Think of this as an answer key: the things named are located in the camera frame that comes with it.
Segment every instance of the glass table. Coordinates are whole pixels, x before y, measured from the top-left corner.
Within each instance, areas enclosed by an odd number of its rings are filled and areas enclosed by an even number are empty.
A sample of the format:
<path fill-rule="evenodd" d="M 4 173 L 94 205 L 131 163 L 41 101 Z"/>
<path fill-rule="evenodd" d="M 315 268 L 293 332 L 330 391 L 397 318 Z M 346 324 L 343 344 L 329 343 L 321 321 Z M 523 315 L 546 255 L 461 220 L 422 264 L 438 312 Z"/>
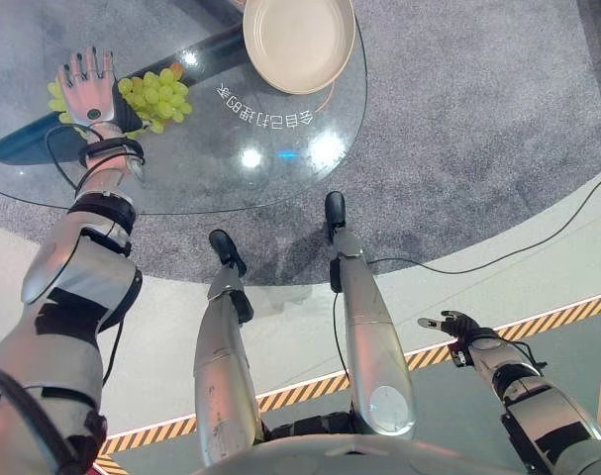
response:
<path fill-rule="evenodd" d="M 289 95 L 250 64 L 241 11 L 230 0 L 155 3 L 161 5 L 0 0 L 0 193 L 62 208 L 72 203 L 73 190 L 44 146 L 57 125 L 46 86 L 58 64 L 90 45 L 113 51 L 118 77 L 159 73 L 173 62 L 184 67 L 194 112 L 161 135 L 138 136 L 147 157 L 147 214 L 268 205 L 312 186 L 344 158 L 366 102 L 358 31 L 335 83 Z M 77 159 L 83 140 L 65 130 L 51 144 L 77 182 L 85 171 Z"/>

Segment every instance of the plate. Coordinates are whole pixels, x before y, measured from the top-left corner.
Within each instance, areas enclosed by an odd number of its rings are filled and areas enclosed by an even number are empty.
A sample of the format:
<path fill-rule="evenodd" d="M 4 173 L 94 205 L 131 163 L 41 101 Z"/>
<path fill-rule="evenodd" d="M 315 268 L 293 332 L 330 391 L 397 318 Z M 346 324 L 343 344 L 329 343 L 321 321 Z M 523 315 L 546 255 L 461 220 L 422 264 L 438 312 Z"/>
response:
<path fill-rule="evenodd" d="M 309 94 L 344 70 L 355 38 L 351 0 L 248 0 L 243 33 L 262 78 L 290 94 Z"/>

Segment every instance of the wrist strap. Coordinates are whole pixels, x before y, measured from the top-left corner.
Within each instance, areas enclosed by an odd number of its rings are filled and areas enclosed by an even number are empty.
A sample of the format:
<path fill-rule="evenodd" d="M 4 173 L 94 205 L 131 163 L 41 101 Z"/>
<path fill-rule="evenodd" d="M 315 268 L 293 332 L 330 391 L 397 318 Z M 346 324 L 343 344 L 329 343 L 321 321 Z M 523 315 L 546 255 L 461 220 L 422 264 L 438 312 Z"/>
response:
<path fill-rule="evenodd" d="M 80 155 L 80 163 L 86 167 L 86 157 L 100 153 L 102 151 L 110 150 L 118 146 L 129 146 L 136 154 L 144 157 L 144 149 L 139 142 L 129 139 L 127 137 L 117 137 L 115 139 L 105 139 L 95 143 L 89 143 L 80 149 L 78 155 Z"/>

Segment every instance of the black sole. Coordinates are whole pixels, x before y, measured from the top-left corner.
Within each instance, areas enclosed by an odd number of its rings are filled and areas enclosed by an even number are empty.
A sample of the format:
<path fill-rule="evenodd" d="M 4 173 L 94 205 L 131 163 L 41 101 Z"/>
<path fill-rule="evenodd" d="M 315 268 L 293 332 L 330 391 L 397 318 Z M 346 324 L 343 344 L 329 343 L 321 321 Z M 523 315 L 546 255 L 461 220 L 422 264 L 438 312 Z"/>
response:
<path fill-rule="evenodd" d="M 210 245 L 216 251 L 221 263 L 226 265 L 230 262 L 234 263 L 239 269 L 239 276 L 243 277 L 248 271 L 248 267 L 245 265 L 237 247 L 234 244 L 232 238 L 223 230 L 213 230 L 208 236 Z"/>
<path fill-rule="evenodd" d="M 347 205 L 344 196 L 339 191 L 332 191 L 324 201 L 324 214 L 327 219 L 329 230 L 329 242 L 333 243 L 333 235 L 336 228 L 347 225 Z"/>

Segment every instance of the yellow and black warning stripe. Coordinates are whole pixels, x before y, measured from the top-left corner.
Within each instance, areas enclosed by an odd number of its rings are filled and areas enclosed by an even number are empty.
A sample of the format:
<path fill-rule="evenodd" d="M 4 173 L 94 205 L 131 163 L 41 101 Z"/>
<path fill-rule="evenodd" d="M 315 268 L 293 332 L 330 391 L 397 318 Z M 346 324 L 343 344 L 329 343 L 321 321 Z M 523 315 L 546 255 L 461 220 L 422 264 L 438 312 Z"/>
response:
<path fill-rule="evenodd" d="M 554 330 L 562 325 L 579 322 L 598 314 L 601 314 L 601 295 L 554 312 L 526 319 L 516 324 L 505 325 L 495 330 L 503 338 L 517 340 L 548 330 Z M 410 371 L 451 359 L 446 342 L 424 350 L 407 353 L 404 356 Z M 266 413 L 310 399 L 337 393 L 348 387 L 349 380 L 347 376 L 345 374 L 337 374 L 304 383 L 297 387 L 259 396 L 257 402 L 260 411 Z M 154 427 L 145 427 L 125 434 L 114 435 L 102 445 L 96 464 L 109 475 L 127 475 L 128 472 L 111 458 L 110 455 L 112 453 L 188 435 L 194 431 L 195 427 L 196 417 L 190 415 Z"/>

